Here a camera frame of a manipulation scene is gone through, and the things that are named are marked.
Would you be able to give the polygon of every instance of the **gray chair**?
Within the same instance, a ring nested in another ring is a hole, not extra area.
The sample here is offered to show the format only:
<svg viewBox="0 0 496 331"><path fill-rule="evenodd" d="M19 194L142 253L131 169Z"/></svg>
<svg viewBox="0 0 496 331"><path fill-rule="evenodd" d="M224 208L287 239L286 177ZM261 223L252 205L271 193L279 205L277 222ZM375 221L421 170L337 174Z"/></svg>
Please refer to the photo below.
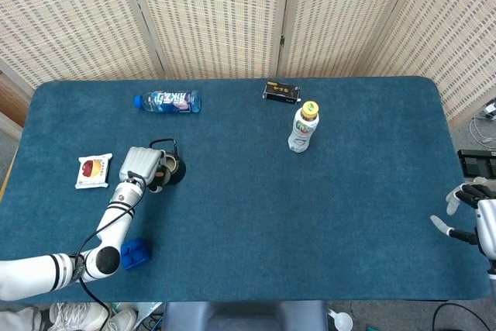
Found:
<svg viewBox="0 0 496 331"><path fill-rule="evenodd" d="M164 331L327 331L326 302L172 302Z"/></svg>

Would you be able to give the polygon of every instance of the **bottle cap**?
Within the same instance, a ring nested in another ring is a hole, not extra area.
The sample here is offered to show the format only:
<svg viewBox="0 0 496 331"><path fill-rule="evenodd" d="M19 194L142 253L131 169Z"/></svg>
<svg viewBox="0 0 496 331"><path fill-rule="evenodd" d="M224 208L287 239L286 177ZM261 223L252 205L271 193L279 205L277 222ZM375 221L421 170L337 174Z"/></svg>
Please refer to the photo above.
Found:
<svg viewBox="0 0 496 331"><path fill-rule="evenodd" d="M138 109L142 109L143 108L143 105L141 105L141 95L134 96L134 105Z"/></svg>
<svg viewBox="0 0 496 331"><path fill-rule="evenodd" d="M314 119L319 113L319 106L317 105L317 102L307 101L305 104L303 104L301 113L305 118Z"/></svg>

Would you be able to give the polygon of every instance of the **yellow bottle cap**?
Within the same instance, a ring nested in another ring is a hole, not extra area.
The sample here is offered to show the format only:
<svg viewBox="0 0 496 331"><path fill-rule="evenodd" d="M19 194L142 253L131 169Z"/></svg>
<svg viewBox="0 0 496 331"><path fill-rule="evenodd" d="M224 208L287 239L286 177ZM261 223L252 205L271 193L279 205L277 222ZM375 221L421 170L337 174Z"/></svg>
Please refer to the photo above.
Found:
<svg viewBox="0 0 496 331"><path fill-rule="evenodd" d="M314 119L319 113L319 106L317 105L317 102L307 101L305 104L303 104L301 113L305 118Z"/></svg>

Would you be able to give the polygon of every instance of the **white bottle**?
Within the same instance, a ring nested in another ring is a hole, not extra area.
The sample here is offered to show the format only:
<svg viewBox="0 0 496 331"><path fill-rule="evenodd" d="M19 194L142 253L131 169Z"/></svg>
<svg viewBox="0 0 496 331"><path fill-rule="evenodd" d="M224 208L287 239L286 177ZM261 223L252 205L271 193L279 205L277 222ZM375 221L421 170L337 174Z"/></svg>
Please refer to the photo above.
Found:
<svg viewBox="0 0 496 331"><path fill-rule="evenodd" d="M314 101L307 101L294 114L293 131L288 138L289 148L296 153L307 150L310 137L319 124L319 106Z"/></svg>

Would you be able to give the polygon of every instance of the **sneaker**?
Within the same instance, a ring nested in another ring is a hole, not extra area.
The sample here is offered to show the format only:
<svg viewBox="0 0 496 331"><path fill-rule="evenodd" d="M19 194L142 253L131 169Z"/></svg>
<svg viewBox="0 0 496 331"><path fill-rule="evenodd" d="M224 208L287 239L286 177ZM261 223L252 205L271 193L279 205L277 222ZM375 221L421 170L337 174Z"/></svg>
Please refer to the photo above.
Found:
<svg viewBox="0 0 496 331"><path fill-rule="evenodd" d="M95 331L107 319L107 311L96 302L59 302L50 306L47 331Z"/></svg>
<svg viewBox="0 0 496 331"><path fill-rule="evenodd" d="M136 322L136 313L132 309L123 309L105 325L103 331L131 331Z"/></svg>

